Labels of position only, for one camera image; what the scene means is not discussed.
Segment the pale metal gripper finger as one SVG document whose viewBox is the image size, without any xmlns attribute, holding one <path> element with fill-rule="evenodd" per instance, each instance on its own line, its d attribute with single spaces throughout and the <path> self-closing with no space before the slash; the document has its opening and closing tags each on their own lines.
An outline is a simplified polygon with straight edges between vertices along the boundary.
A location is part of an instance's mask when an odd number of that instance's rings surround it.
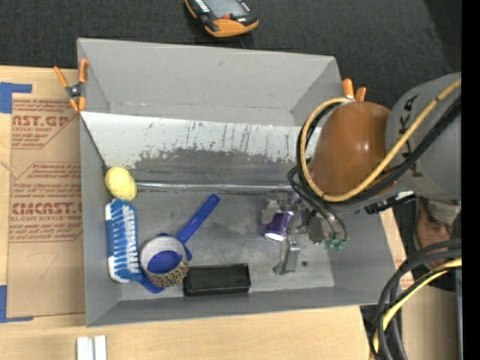
<svg viewBox="0 0 480 360">
<path fill-rule="evenodd" d="M 286 237 L 282 243 L 280 261 L 273 268 L 276 275 L 285 275 L 296 271 L 301 248 L 296 238 Z"/>
<path fill-rule="evenodd" d="M 272 222 L 275 215 L 282 215 L 287 209 L 286 197 L 268 197 L 265 208 L 262 211 L 261 221 L 263 224 Z"/>
</svg>

